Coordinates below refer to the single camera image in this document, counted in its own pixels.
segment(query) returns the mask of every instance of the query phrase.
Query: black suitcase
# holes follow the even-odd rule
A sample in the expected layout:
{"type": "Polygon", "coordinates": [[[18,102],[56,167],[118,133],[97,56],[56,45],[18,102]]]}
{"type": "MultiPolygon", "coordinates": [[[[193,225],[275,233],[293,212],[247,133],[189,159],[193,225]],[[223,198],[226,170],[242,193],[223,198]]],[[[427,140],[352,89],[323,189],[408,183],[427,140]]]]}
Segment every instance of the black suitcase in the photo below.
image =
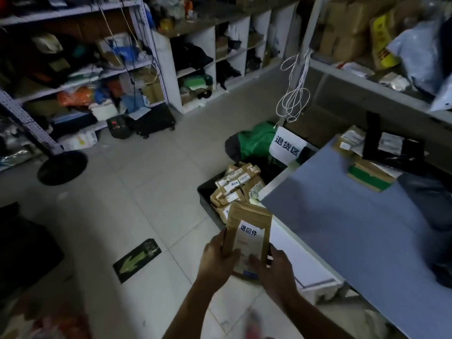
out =
{"type": "Polygon", "coordinates": [[[152,107],[148,113],[133,122],[135,132],[144,139],[149,138],[151,133],[159,130],[166,128],[174,130],[174,125],[176,125],[176,120],[165,103],[152,107]]]}

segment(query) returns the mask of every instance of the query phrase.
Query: green tape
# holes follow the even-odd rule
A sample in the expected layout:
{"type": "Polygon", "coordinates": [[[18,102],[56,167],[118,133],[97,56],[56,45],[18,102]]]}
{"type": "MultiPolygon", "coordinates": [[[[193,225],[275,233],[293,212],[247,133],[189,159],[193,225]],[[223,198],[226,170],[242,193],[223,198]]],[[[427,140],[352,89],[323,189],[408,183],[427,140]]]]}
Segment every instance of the green tape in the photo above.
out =
{"type": "Polygon", "coordinates": [[[372,176],[354,165],[348,168],[348,172],[359,180],[380,190],[385,190],[391,186],[391,183],[385,182],[378,177],[372,176]]]}

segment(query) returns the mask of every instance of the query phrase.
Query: black plastic bin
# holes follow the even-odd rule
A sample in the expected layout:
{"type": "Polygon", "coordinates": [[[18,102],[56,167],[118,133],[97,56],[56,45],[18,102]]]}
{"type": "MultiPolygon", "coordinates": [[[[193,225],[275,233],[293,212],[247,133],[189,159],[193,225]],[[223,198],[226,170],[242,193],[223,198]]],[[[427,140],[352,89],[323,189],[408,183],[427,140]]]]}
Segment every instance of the black plastic bin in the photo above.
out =
{"type": "MultiPolygon", "coordinates": [[[[265,184],[269,184],[284,170],[277,164],[268,164],[268,159],[266,158],[250,158],[245,163],[252,163],[253,165],[259,166],[261,170],[260,176],[265,184]]],[[[210,180],[198,187],[199,203],[213,220],[213,222],[215,222],[215,224],[221,230],[225,227],[225,224],[223,224],[220,215],[215,211],[215,209],[213,209],[212,205],[210,204],[210,196],[217,188],[215,181],[218,181],[220,178],[222,178],[225,175],[225,172],[226,170],[212,177],[210,180]]]]}

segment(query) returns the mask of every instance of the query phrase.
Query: tiled floor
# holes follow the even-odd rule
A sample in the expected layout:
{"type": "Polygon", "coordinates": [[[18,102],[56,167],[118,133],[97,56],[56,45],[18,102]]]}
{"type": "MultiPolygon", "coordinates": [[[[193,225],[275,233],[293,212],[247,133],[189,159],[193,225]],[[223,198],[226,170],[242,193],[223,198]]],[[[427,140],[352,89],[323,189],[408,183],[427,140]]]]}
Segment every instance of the tiled floor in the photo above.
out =
{"type": "MultiPolygon", "coordinates": [[[[230,135],[274,116],[286,86],[286,74],[270,72],[147,140],[121,141],[104,130],[86,151],[87,170],[66,185],[41,185],[39,162],[0,174],[0,204],[19,201],[23,215],[45,224],[65,250],[94,339],[161,338],[218,233],[196,188],[230,162],[230,135]],[[121,285],[112,264],[148,238],[163,253],[121,285]]],[[[241,338],[249,307],[261,312],[266,335],[301,338],[261,287],[236,278],[214,296],[202,338],[241,338]]]]}

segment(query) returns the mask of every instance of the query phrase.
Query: green arrow floor sign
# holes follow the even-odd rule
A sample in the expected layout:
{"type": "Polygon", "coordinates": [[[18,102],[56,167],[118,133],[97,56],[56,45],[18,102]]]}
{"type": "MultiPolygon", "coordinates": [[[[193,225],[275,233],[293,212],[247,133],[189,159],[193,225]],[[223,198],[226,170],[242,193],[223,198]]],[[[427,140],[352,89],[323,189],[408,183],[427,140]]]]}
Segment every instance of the green arrow floor sign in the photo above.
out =
{"type": "Polygon", "coordinates": [[[154,239],[147,239],[143,244],[134,248],[118,262],[113,264],[113,269],[121,284],[127,281],[161,252],[162,250],[154,239]]]}

